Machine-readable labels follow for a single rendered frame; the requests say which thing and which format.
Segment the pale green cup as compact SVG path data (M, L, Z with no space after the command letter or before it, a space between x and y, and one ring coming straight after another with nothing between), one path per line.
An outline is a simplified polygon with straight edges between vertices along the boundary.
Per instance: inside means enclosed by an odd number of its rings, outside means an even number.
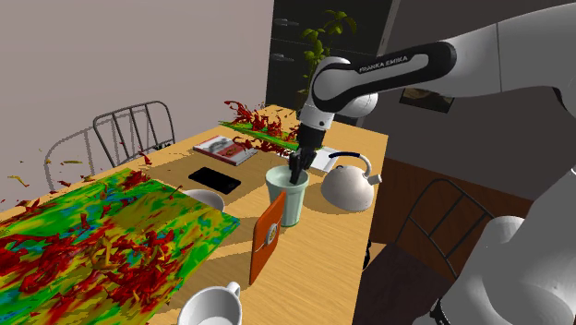
M274 201L282 192L285 193L282 227L291 227L299 222L306 187L309 183L309 175L306 171L300 173L295 184L290 182L291 176L292 171L287 165L272 167L265 175L270 201Z

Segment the small colourful red green mat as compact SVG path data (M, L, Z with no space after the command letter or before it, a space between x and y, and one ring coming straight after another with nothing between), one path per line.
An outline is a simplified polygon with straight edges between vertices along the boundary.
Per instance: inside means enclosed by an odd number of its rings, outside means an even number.
M224 103L235 112L235 118L230 122L220 121L219 124L241 133L241 136L232 138L233 144L238 145L241 150L275 152L283 157L288 157L297 150L299 126L284 128L279 115L269 116L250 111L237 101Z

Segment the dark cabinet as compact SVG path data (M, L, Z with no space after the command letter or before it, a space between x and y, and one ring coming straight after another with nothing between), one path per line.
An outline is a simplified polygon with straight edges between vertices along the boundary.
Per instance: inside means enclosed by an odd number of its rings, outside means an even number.
M329 50L355 63L384 53L401 0L274 0L265 104L298 110L307 98L309 63L305 52L314 43L302 36L307 29L328 29L340 12L355 22L340 20L342 32L318 35Z

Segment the red and white book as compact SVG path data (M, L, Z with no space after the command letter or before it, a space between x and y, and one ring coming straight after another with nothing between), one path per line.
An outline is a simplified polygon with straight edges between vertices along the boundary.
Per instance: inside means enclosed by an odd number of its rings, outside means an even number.
M234 166L245 162L258 152L255 149L244 149L224 136L209 138L194 146L193 150Z

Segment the green potted plant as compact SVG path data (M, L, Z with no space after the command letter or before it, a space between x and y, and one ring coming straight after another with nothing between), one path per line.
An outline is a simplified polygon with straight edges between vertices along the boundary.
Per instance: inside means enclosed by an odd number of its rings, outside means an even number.
M299 101L295 104L294 109L299 113L306 102L308 93L310 91L312 78L316 73L318 65L321 61L331 56L330 50L336 38L342 35L344 26L347 25L352 34L357 31L357 25L353 18L349 17L343 11L332 9L324 10L330 18L320 28L305 29L301 33L301 38L309 42L311 48L303 52L305 62L307 64L307 72L304 74L306 79L306 87L299 90L297 94L300 96Z

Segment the black phone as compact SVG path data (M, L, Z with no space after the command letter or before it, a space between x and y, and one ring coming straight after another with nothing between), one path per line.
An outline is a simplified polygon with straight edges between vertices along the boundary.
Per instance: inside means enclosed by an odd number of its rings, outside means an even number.
M190 174L188 178L225 195L230 194L241 185L240 180L210 169L209 167L199 168Z

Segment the orange upright book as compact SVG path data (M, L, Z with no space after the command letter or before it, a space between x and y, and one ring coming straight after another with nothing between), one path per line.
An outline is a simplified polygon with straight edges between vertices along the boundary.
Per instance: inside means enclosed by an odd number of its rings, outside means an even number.
M249 268L250 285L256 281L278 244L285 198L285 192L281 191L255 223Z

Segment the wooden table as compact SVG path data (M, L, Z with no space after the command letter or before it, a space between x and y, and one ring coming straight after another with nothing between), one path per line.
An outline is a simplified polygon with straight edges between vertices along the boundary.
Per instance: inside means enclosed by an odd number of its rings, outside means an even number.
M275 152L258 153L233 166L194 151L216 136L241 136L231 128L207 125L189 138L150 151L133 161L112 167L102 146L94 144L96 175L81 161L54 168L55 190L50 190L43 168L53 146L41 131L40 117L12 122L0 116L0 221L21 212L25 203L50 200L124 169L140 171L178 189L207 189L219 194L225 213L239 220L235 230L207 257L184 285L150 318L148 325L172 325L185 302L198 291L236 282L241 286L242 325L351 325L372 222L372 210L346 211L327 202L320 191L321 174L309 172L309 183L299 222L282 228L278 244L256 281L249 284L253 230L272 203L265 175L287 161ZM201 167L229 175L241 185L225 195L190 180Z

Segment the white bowl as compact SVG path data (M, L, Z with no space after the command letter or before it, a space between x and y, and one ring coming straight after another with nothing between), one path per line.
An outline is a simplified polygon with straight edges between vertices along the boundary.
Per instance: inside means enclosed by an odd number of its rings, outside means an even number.
M224 211L225 208L224 200L216 192L207 189L190 189L185 190L184 194L191 197L192 199L196 199L197 201L200 201L208 206L211 206L216 210Z

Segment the dark brown seat chair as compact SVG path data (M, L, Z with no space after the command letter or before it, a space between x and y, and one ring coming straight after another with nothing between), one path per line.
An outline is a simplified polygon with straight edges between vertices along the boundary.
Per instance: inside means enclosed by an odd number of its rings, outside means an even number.
M494 215L446 178L431 181L366 266L352 325L412 325L462 273Z

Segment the dark grey metal chair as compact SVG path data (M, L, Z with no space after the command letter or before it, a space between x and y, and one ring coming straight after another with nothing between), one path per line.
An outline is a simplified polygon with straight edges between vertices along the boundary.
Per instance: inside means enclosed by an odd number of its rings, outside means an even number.
M112 167L176 143L168 105L148 101L97 115L92 128Z

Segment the white mug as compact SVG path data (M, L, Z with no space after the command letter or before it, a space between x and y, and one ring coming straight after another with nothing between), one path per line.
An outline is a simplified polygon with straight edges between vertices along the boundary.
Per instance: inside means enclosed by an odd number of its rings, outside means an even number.
M242 325L240 293L236 282L198 291L182 307L177 325Z

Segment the pale grey metal chair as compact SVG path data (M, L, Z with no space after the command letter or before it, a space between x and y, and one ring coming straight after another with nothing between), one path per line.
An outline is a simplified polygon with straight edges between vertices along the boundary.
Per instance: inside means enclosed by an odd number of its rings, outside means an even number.
M58 141L45 153L44 158L44 172L46 182L50 190L55 190L55 181L53 177L56 176L54 168L57 164L67 164L68 161L81 161L81 165L90 169L91 175L96 175L96 169L93 161L93 143L90 137L95 132L93 127L81 129L76 133L68 135Z

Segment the large colourful red green mat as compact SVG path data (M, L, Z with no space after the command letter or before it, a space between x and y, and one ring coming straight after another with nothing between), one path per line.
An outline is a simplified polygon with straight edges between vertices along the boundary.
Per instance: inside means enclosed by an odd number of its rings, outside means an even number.
M0 325L148 325L238 226L124 169L0 221Z

